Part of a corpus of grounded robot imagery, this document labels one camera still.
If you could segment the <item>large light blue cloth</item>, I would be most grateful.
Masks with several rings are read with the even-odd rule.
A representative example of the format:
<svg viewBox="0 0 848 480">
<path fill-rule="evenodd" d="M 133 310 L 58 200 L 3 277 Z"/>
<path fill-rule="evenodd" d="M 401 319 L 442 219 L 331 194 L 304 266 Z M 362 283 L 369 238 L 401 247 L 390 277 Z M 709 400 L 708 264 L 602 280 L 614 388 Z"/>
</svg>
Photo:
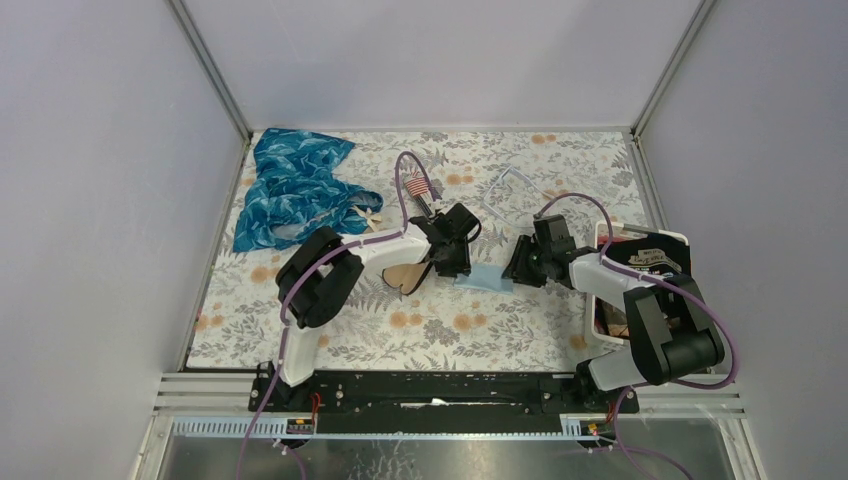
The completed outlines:
<svg viewBox="0 0 848 480">
<path fill-rule="evenodd" d="M 496 294 L 512 294 L 513 281 L 503 277 L 504 268 L 498 265 L 474 264 L 467 274 L 458 274 L 453 286 L 461 289 L 486 291 Z"/>
</svg>

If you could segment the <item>black glasses case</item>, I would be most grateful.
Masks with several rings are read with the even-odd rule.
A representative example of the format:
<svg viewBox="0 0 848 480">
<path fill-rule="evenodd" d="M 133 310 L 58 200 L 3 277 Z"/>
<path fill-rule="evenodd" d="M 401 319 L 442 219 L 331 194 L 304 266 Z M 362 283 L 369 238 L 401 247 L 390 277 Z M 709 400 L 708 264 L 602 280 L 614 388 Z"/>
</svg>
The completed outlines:
<svg viewBox="0 0 848 480">
<path fill-rule="evenodd" d="M 409 296 L 420 287 L 431 268 L 430 262 L 395 265 L 384 269 L 381 278 L 388 287 L 396 290 L 401 296 Z"/>
</svg>

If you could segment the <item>flag pattern glasses case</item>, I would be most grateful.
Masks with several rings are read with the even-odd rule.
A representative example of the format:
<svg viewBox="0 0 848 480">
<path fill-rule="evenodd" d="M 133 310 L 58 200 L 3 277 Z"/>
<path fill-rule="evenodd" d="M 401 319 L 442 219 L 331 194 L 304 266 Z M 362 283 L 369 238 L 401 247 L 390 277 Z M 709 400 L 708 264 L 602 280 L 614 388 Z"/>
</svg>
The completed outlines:
<svg viewBox="0 0 848 480">
<path fill-rule="evenodd" d="M 421 213 L 427 217 L 432 217 L 434 210 L 427 202 L 426 197 L 429 196 L 432 202 L 440 200 L 441 195 L 438 190 L 423 176 L 408 177 L 404 181 L 404 187 Z"/>
</svg>

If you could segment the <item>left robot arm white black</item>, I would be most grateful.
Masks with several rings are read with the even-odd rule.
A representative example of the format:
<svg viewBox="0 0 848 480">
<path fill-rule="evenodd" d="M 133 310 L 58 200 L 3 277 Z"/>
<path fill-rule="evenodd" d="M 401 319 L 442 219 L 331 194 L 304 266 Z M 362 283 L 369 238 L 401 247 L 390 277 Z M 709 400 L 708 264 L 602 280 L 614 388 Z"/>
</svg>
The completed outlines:
<svg viewBox="0 0 848 480">
<path fill-rule="evenodd" d="M 367 271 L 424 266 L 441 277 L 471 272 L 470 244 L 482 230 L 463 204 L 446 212 L 410 218 L 391 230 L 341 235 L 321 227 L 278 271 L 275 282 L 285 330 L 272 386 L 272 398 L 288 411 L 309 401 L 319 337 L 347 302 Z"/>
</svg>

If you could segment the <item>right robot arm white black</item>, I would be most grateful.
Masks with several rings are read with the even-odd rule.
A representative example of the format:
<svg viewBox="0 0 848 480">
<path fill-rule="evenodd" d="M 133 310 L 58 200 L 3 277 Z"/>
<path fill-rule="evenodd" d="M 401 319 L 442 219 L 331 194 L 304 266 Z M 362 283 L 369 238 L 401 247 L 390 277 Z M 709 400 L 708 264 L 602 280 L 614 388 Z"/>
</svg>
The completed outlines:
<svg viewBox="0 0 848 480">
<path fill-rule="evenodd" d="M 555 282 L 626 318 L 627 346 L 582 363 L 575 373 L 573 396 L 583 410 L 601 410 L 613 390 L 662 385 L 724 361 L 724 343 L 693 278 L 651 275 L 579 247 L 561 215 L 537 218 L 533 228 L 519 236 L 503 278 L 536 288 Z"/>
</svg>

